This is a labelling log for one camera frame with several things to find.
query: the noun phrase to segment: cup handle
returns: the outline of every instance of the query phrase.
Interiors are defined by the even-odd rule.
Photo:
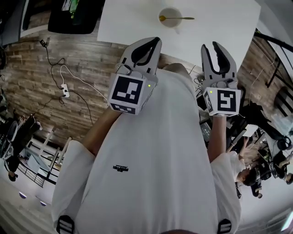
[[[178,35],[180,34],[180,31],[179,31],[178,27],[175,27],[174,30],[175,30],[175,32],[176,32]]]

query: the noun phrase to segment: white t-shirt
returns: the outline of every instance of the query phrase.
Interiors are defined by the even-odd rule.
[[[210,164],[191,80],[165,70],[157,77],[141,113],[118,118],[96,159],[70,142],[52,201],[55,225],[66,213],[80,234],[213,234],[226,218],[236,231],[241,209],[230,158]]]
[[[230,156],[233,178],[234,181],[237,182],[238,174],[242,172],[246,167],[244,162],[239,160],[239,156],[235,151],[231,151],[228,154]]]

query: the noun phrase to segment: cup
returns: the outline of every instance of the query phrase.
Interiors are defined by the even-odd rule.
[[[165,16],[166,18],[180,18],[182,17],[180,11],[173,7],[164,8],[158,15],[158,20],[160,21],[159,17]],[[177,27],[182,22],[182,19],[166,19],[164,21],[160,21],[165,27],[174,28],[175,31],[178,33]]]

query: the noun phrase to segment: wooden floor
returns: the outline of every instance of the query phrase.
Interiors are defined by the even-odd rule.
[[[30,27],[45,24],[48,19],[49,12],[32,16]],[[65,58],[66,64],[74,75],[107,95],[110,73],[115,72],[115,66],[126,46],[97,42],[97,34],[98,23],[93,33],[88,35],[41,31],[22,40],[47,41],[49,59],[52,63]],[[6,55],[7,66],[2,72],[5,81],[0,81],[0,85],[16,113],[25,116],[35,113],[43,126],[38,136],[45,138],[54,129],[54,135],[50,141],[61,147],[68,137],[81,140],[92,125],[89,111],[85,102],[74,93],[70,93],[70,98],[62,98],[64,105],[59,103],[59,96],[63,93],[56,87],[51,77],[51,66],[47,61],[45,48],[39,42],[13,44],[7,47]],[[273,81],[269,89],[265,86],[265,82],[274,72],[277,60],[274,51],[265,41],[254,38],[238,71],[239,83],[246,88],[246,98],[249,99],[251,91],[252,101],[262,105],[268,117],[276,111],[273,108],[273,100],[278,90],[284,86],[278,79]],[[182,63],[189,71],[193,67],[190,63],[161,55],[159,68],[174,62]],[[262,69],[263,72],[251,88]],[[289,82],[290,78],[282,65],[280,70],[280,76]],[[201,72],[200,67],[195,67],[191,76],[196,77]],[[62,84],[60,66],[54,66],[53,74],[60,86]],[[87,101],[92,120],[96,121],[107,107],[106,101],[91,87],[73,78],[66,69],[63,70],[63,74],[69,89],[78,92]],[[38,111],[52,98],[54,100]],[[251,158],[255,156],[256,151],[252,151]]]

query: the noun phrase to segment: gold spoon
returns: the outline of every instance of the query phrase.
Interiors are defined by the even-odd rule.
[[[160,21],[165,21],[168,19],[181,19],[181,20],[194,20],[192,17],[175,17],[175,18],[167,18],[166,16],[159,16]]]

